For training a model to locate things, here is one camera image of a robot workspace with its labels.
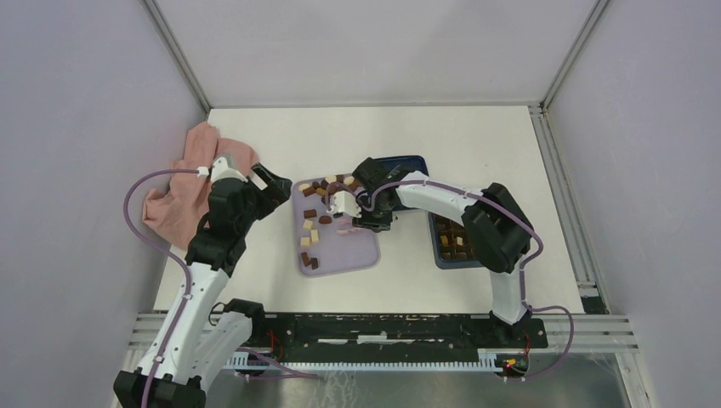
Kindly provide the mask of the lilac tray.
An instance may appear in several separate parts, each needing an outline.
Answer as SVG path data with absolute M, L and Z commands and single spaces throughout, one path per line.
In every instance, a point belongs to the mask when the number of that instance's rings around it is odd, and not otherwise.
M 339 184 L 355 193 L 363 191 L 348 173 L 301 179 L 292 187 L 293 243 L 298 270 L 306 277 L 368 269 L 380 258 L 374 233 L 354 227 L 349 216 L 327 212 L 325 199 L 343 190 L 338 188 Z M 356 228 L 356 232 L 336 233 L 347 228 Z

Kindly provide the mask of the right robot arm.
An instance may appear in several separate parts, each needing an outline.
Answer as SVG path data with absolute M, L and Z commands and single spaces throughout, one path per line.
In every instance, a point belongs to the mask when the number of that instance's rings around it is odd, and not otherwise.
M 491 336 L 512 347 L 525 336 L 531 317 L 525 298 L 525 266 L 542 240 L 508 189 L 499 183 L 468 190 L 434 181 L 401 166 L 388 170 L 371 157 L 353 172 L 363 191 L 353 225 L 375 233 L 389 230 L 397 206 L 420 209 L 462 225 L 480 265 L 491 278 Z

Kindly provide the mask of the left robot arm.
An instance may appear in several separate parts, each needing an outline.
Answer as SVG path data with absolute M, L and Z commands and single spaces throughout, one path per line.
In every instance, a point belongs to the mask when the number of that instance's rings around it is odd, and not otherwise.
M 186 255 L 170 254 L 184 279 L 161 328 L 133 371 L 120 371 L 113 391 L 123 407 L 203 407 L 207 391 L 243 343 L 265 340 L 262 304 L 233 299 L 219 322 L 203 329 L 219 294 L 246 251 L 252 225 L 287 202 L 292 181 L 261 163 L 243 173 L 220 157 L 189 171 L 210 182 L 208 212 L 201 217 Z

